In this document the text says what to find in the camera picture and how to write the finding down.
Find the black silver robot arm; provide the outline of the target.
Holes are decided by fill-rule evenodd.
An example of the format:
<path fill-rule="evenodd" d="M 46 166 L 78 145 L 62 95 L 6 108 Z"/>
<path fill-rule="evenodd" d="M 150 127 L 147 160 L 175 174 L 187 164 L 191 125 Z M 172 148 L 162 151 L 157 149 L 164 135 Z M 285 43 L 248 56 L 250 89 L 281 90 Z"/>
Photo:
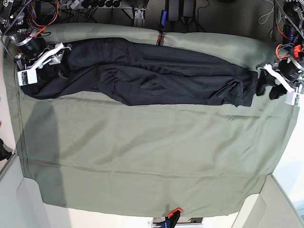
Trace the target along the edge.
<path fill-rule="evenodd" d="M 271 0 L 272 9 L 260 18 L 268 18 L 273 13 L 271 40 L 276 34 L 283 37 L 275 48 L 274 62 L 257 65 L 260 76 L 256 95 L 265 94 L 266 87 L 272 87 L 269 98 L 278 99 L 286 95 L 285 102 L 299 106 L 304 88 L 304 2 L 302 0 Z"/>

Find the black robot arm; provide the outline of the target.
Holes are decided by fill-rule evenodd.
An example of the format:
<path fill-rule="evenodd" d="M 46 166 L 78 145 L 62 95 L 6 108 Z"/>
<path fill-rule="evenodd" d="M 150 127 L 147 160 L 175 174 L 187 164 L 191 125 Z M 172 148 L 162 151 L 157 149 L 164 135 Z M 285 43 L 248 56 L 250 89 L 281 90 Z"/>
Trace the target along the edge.
<path fill-rule="evenodd" d="M 51 66 L 55 73 L 67 79 L 70 69 L 67 56 L 72 50 L 70 44 L 47 43 L 45 32 L 59 16 L 60 2 L 53 0 L 55 12 L 49 22 L 42 24 L 38 21 L 41 4 L 38 0 L 4 0 L 0 11 L 0 41 L 10 40 L 16 47 L 17 53 L 9 56 L 18 66 L 18 80 L 20 86 L 35 84 L 38 82 L 37 71 Z"/>

